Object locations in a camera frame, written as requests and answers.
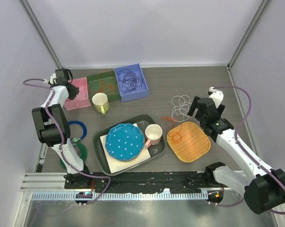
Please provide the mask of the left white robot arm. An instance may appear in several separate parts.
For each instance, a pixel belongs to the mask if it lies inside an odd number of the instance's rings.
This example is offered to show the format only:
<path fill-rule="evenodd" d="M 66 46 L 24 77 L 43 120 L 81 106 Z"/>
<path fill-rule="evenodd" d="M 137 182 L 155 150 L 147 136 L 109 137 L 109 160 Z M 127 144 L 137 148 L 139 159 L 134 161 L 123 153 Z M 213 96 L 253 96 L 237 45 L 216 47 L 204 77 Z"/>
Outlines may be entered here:
<path fill-rule="evenodd" d="M 54 150 L 66 167 L 65 181 L 70 186 L 88 188 L 92 177 L 85 162 L 76 153 L 70 138 L 70 127 L 63 111 L 67 99 L 75 99 L 79 88 L 72 85 L 73 75 L 69 69 L 58 69 L 43 81 L 49 90 L 45 102 L 32 110 L 37 137 L 42 144 Z"/>

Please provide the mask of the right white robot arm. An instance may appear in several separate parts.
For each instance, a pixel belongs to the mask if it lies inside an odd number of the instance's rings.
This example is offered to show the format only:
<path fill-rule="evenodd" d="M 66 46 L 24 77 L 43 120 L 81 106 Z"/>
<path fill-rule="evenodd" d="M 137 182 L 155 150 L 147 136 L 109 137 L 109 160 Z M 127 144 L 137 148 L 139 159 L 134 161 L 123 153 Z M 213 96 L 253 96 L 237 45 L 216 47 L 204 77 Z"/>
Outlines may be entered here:
<path fill-rule="evenodd" d="M 224 108 L 224 105 L 216 106 L 211 96 L 196 96 L 188 115 L 200 122 L 204 133 L 227 151 L 243 174 L 231 170 L 222 162 L 216 162 L 206 167 L 205 183 L 211 187 L 219 183 L 230 187 L 256 214 L 285 203 L 285 172 L 267 165 L 235 135 L 233 125 L 221 118 Z"/>

